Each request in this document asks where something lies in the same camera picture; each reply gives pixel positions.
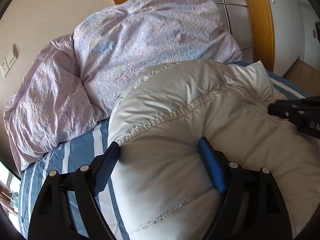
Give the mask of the white puffer jacket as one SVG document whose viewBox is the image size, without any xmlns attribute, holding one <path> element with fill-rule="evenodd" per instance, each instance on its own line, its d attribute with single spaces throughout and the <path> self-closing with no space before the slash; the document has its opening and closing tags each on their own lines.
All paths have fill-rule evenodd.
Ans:
<svg viewBox="0 0 320 240">
<path fill-rule="evenodd" d="M 221 196 L 198 154 L 201 137 L 244 168 L 271 170 L 298 235 L 319 205 L 319 140 L 268 114 L 283 98 L 260 62 L 193 60 L 142 71 L 108 127 L 108 142 L 121 151 L 111 180 L 129 238 L 204 236 Z"/>
</svg>

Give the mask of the blue striped bed sheet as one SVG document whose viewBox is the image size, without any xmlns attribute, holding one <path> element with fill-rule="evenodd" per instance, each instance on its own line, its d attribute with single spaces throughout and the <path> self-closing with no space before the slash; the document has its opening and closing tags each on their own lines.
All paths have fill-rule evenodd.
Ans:
<svg viewBox="0 0 320 240">
<path fill-rule="evenodd" d="M 18 222 L 20 233 L 28 236 L 30 218 L 42 184 L 48 173 L 56 170 L 60 174 L 74 172 L 107 149 L 109 120 L 100 121 L 97 127 L 73 140 L 59 144 L 44 157 L 31 164 L 21 175 L 18 200 Z M 129 239 L 120 216 L 113 185 L 107 184 L 105 191 L 96 198 L 110 229 L 117 239 Z"/>
</svg>

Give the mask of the pink floral pillow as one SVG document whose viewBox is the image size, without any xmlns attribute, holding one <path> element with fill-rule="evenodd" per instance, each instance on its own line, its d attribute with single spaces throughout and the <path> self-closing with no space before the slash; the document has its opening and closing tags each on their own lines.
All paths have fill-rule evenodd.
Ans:
<svg viewBox="0 0 320 240">
<path fill-rule="evenodd" d="M 73 36 L 51 40 L 4 109 L 4 127 L 18 171 L 59 143 L 89 132 L 103 117 L 80 78 Z"/>
</svg>

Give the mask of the lilac floral duvet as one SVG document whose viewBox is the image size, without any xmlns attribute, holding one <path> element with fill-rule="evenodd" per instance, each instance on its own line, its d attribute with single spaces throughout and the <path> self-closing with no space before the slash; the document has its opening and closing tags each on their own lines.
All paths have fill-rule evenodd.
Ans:
<svg viewBox="0 0 320 240">
<path fill-rule="evenodd" d="M 81 82 L 99 119 L 110 116 L 118 96 L 146 67 L 242 58 L 216 0 L 129 0 L 88 16 L 71 39 Z"/>
</svg>

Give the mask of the white wall socket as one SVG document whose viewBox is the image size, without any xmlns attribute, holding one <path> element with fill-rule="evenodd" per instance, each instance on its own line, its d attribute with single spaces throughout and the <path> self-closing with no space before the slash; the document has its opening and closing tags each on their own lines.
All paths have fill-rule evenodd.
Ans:
<svg viewBox="0 0 320 240">
<path fill-rule="evenodd" d="M 6 59 L 3 60 L 3 62 L 1 63 L 1 72 L 2 72 L 2 76 L 5 78 L 9 72 L 10 68 L 9 65 L 6 61 Z"/>
</svg>

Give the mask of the white wall switch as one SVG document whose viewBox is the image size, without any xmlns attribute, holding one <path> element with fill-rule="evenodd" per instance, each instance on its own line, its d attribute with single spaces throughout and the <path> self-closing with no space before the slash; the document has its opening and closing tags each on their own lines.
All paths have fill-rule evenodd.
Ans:
<svg viewBox="0 0 320 240">
<path fill-rule="evenodd" d="M 7 55 L 5 56 L 9 68 L 11 68 L 17 60 L 15 45 L 13 44 Z"/>
</svg>

